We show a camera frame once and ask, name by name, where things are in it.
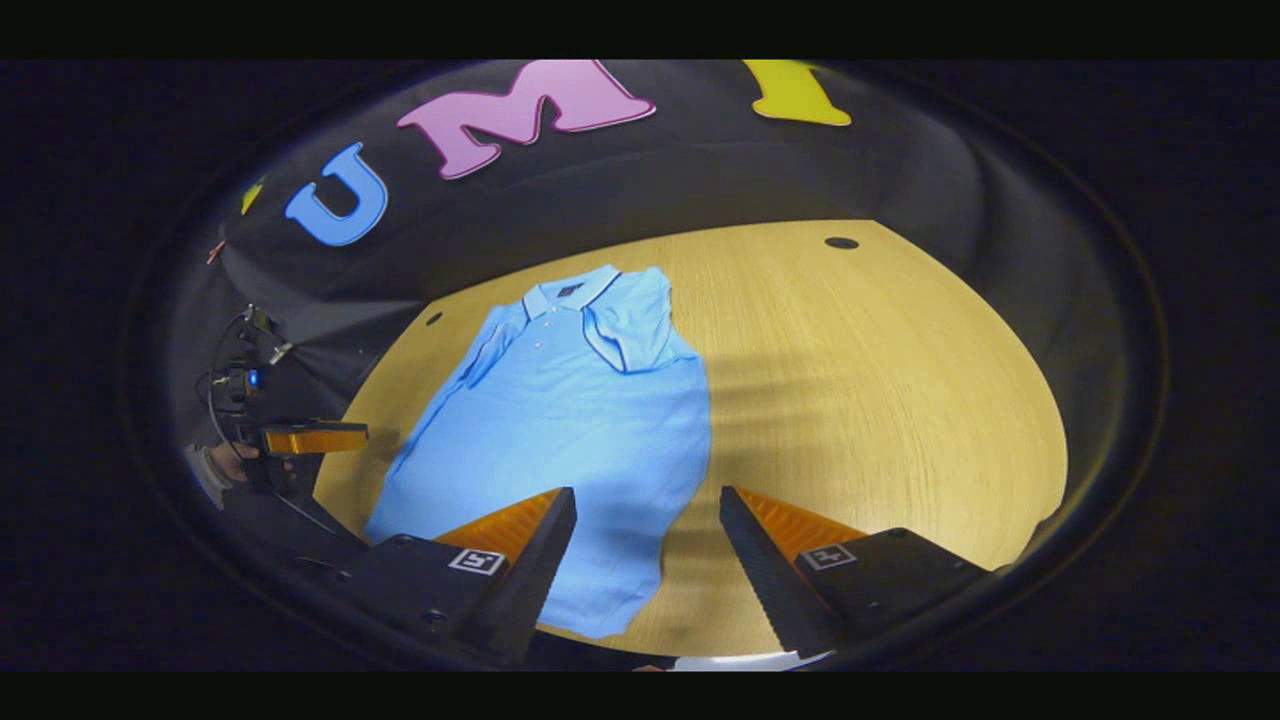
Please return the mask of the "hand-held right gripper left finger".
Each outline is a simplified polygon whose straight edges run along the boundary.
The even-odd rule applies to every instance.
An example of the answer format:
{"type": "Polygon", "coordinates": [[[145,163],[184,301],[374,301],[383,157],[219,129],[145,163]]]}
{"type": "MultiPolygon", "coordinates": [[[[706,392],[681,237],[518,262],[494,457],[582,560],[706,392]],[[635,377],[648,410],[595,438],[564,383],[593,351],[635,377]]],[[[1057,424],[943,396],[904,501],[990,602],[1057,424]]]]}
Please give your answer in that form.
{"type": "Polygon", "coordinates": [[[576,523],[573,489],[549,489],[431,539],[393,536],[337,565],[330,587],[436,653],[520,664],[576,523]]]}

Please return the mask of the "light blue T-shirt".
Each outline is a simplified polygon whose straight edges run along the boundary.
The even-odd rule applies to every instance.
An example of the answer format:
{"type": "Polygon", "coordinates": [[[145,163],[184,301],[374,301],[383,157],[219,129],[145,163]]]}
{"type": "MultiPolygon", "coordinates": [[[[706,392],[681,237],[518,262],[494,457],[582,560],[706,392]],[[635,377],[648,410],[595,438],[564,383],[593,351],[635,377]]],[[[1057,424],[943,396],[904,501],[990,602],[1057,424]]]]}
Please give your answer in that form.
{"type": "Polygon", "coordinates": [[[390,464],[364,533],[424,539],[549,489],[577,520],[540,623],[623,633],[705,480],[710,393],[657,266],[611,264],[493,307],[390,464]]]}

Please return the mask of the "black backdrop cloth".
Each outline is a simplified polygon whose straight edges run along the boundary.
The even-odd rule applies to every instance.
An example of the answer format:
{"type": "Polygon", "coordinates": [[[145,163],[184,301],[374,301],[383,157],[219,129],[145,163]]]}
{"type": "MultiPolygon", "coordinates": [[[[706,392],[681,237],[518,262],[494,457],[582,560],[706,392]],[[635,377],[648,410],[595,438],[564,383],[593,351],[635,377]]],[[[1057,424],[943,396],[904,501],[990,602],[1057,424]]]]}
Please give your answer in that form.
{"type": "Polygon", "coordinates": [[[965,281],[1012,328],[1062,414],[1069,495],[1138,470],[1164,387],[1146,268],[1085,186],[1025,138],[905,79],[823,61],[814,79],[846,129],[767,119],[741,61],[608,60],[655,114],[498,143],[458,179],[407,111],[451,94],[500,94],[517,60],[397,72],[303,109],[244,100],[271,141],[229,190],[262,176],[241,218],[206,200],[172,250],[155,328],[179,434],[211,434],[196,379],[234,307],[264,304],[302,347],[287,396],[347,407],[410,314],[539,263],[627,241],[765,222],[868,219],[965,281]],[[211,247],[225,240],[207,265],[211,247]]]}

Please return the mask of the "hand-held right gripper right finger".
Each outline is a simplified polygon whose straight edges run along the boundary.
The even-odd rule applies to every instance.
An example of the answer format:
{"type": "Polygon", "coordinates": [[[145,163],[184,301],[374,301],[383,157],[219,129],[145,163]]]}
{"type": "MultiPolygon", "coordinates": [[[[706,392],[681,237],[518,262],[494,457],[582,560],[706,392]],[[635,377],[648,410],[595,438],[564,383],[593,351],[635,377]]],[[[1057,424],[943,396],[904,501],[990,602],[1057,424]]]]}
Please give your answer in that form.
{"type": "Polygon", "coordinates": [[[719,524],[773,635],[803,660],[895,661],[1001,578],[906,527],[864,532],[741,486],[719,524]]]}

